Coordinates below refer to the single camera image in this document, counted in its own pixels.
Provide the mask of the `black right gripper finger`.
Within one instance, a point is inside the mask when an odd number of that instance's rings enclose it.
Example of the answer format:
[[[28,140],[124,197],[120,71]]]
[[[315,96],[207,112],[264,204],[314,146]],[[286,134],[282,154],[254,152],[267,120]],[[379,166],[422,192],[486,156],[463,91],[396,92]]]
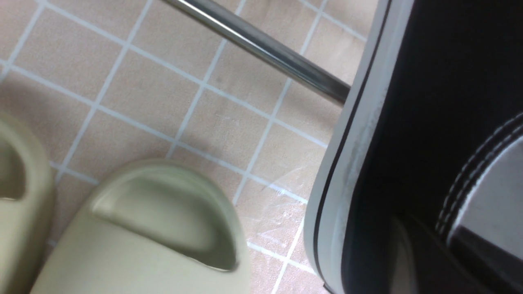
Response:
[[[486,286],[435,233],[408,215],[391,218],[391,294],[485,294]]]

